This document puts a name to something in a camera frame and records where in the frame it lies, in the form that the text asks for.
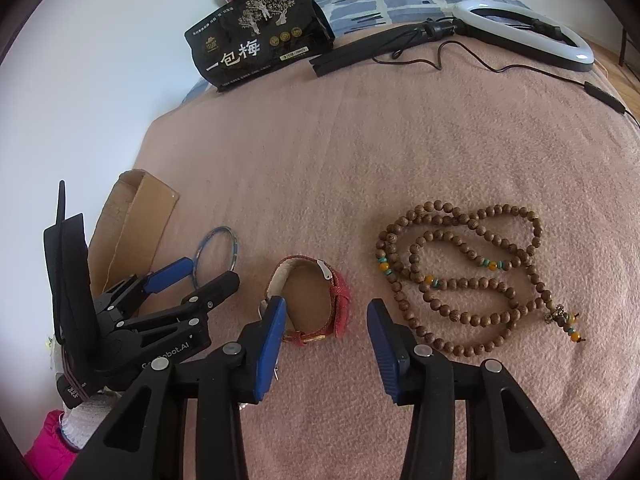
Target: rubber band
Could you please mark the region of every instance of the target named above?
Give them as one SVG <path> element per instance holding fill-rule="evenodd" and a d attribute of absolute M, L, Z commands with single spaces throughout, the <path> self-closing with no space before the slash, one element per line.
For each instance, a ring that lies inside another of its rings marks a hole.
<path fill-rule="evenodd" d="M 227 232 L 231 235 L 231 264 L 229 265 L 228 270 L 234 270 L 236 267 L 236 261 L 238 260 L 238 238 L 236 234 L 233 232 L 231 227 L 227 227 L 226 225 L 221 225 L 220 227 L 216 227 L 207 233 L 207 235 L 202 239 L 198 248 L 196 249 L 195 256 L 193 257 L 193 272 L 191 273 L 191 283 L 193 283 L 193 288 L 198 289 L 200 286 L 198 285 L 198 261 L 200 259 L 200 253 L 207 246 L 209 241 L 218 233 Z"/>

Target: brown cardboard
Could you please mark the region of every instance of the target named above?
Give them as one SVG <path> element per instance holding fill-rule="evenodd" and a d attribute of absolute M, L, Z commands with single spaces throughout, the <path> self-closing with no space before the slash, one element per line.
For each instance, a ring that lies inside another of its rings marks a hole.
<path fill-rule="evenodd" d="M 91 294 L 149 272 L 178 193 L 144 170 L 125 171 L 102 208 L 89 243 Z"/>

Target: wooden floor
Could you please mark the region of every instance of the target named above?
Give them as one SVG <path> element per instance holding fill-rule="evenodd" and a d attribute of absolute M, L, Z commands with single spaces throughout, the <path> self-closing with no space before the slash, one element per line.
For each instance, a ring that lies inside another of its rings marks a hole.
<path fill-rule="evenodd" d="M 618 54 L 595 43 L 590 45 L 596 59 L 609 72 L 609 81 L 622 96 L 629 111 L 640 121 L 640 81 L 626 66 L 621 68 L 618 65 Z"/>

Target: white ring light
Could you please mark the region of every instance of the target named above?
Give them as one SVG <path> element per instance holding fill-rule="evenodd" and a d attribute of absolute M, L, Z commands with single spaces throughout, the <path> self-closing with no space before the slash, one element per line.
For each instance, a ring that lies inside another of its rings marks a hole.
<path fill-rule="evenodd" d="M 504 23 L 494 22 L 494 20 L 490 20 L 489 18 L 479 16 L 472 12 L 476 9 L 508 10 L 509 12 L 528 16 L 529 18 L 535 18 L 541 22 L 553 25 L 554 27 L 560 27 L 562 33 L 577 46 L 570 46 L 565 43 L 561 43 L 560 41 L 547 38 L 546 36 L 529 32 L 528 30 L 521 30 L 519 28 L 505 25 Z M 533 10 L 511 4 L 505 4 L 503 2 L 467 0 L 466 2 L 458 2 L 453 6 L 453 15 L 471 27 L 484 30 L 490 34 L 506 38 L 507 40 L 515 41 L 516 43 L 524 44 L 542 52 L 552 54 L 553 56 L 562 57 L 571 62 L 581 63 L 585 66 L 593 64 L 593 52 L 586 41 L 584 41 L 570 28 L 567 28 L 560 23 L 556 23 L 542 14 L 533 12 Z"/>

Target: bead necklace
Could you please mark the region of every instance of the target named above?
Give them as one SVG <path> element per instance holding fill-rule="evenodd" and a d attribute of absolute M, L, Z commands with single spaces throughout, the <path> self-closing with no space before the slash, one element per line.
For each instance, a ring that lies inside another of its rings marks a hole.
<path fill-rule="evenodd" d="M 444 211 L 445 215 L 431 214 L 433 211 Z M 521 217 L 531 222 L 533 227 L 533 238 L 531 244 L 526 250 L 519 248 L 516 244 L 511 243 L 507 238 L 487 230 L 480 225 L 480 220 L 487 216 L 510 215 L 513 217 Z M 422 236 L 416 238 L 415 243 L 409 247 L 409 266 L 400 260 L 396 242 L 398 236 L 412 224 L 425 224 L 437 227 L 441 226 L 457 226 L 466 225 L 471 231 L 475 231 L 476 235 L 484 238 L 487 242 L 491 242 L 495 247 L 504 249 L 511 256 L 509 259 L 493 261 L 485 258 L 481 254 L 473 250 L 460 236 L 456 236 L 450 231 L 436 229 L 435 231 L 427 230 Z M 561 304 L 556 305 L 552 299 L 551 291 L 546 288 L 545 283 L 540 279 L 538 269 L 534 265 L 534 256 L 537 248 L 540 247 L 542 238 L 542 224 L 540 218 L 535 212 L 530 211 L 526 207 L 518 208 L 515 205 L 495 205 L 488 206 L 486 209 L 479 209 L 477 213 L 463 213 L 459 207 L 453 207 L 449 202 L 442 203 L 441 200 L 435 202 L 425 202 L 424 205 L 418 204 L 414 209 L 406 212 L 396 220 L 394 224 L 389 224 L 385 231 L 380 232 L 378 241 L 376 242 L 376 258 L 380 270 L 386 275 L 387 281 L 391 285 L 394 297 L 398 302 L 398 307 L 402 311 L 404 319 L 409 327 L 414 330 L 419 338 L 423 338 L 425 343 L 432 346 L 436 350 L 452 353 L 455 356 L 472 357 L 473 355 L 481 355 L 484 352 L 491 352 L 495 347 L 502 346 L 507 339 L 510 338 L 511 332 L 516 329 L 517 322 L 521 317 L 526 316 L 529 312 L 546 306 L 548 313 L 545 316 L 547 323 L 555 322 L 561 327 L 573 342 L 585 341 L 580 333 L 574 328 L 574 324 L 578 321 L 580 314 L 569 314 L 564 310 Z M 492 271 L 508 272 L 512 269 L 523 267 L 529 277 L 529 281 L 535 286 L 539 295 L 537 298 L 529 301 L 527 304 L 519 304 L 515 299 L 516 291 L 513 287 L 507 286 L 506 283 L 496 278 L 436 278 L 431 274 L 425 275 L 420 266 L 420 250 L 433 241 L 450 242 L 458 248 L 469 261 L 478 267 L 484 267 Z M 429 304 L 431 310 L 438 312 L 442 317 L 448 317 L 452 322 L 460 322 L 471 326 L 481 326 L 483 328 L 491 325 L 504 324 L 505 328 L 500 335 L 486 341 L 484 344 L 476 345 L 460 345 L 451 341 L 436 337 L 435 334 L 428 332 L 427 327 L 421 324 L 416 317 L 416 313 L 408 301 L 407 295 L 402 291 L 402 283 L 400 278 L 409 279 L 418 284 L 418 289 L 422 293 L 423 300 Z M 460 312 L 451 308 L 448 304 L 442 303 L 433 294 L 434 290 L 458 290 L 464 288 L 494 290 L 503 294 L 508 300 L 508 309 L 503 312 L 494 312 L 490 316 L 479 316 L 478 314 L 470 314 L 468 312 Z"/>

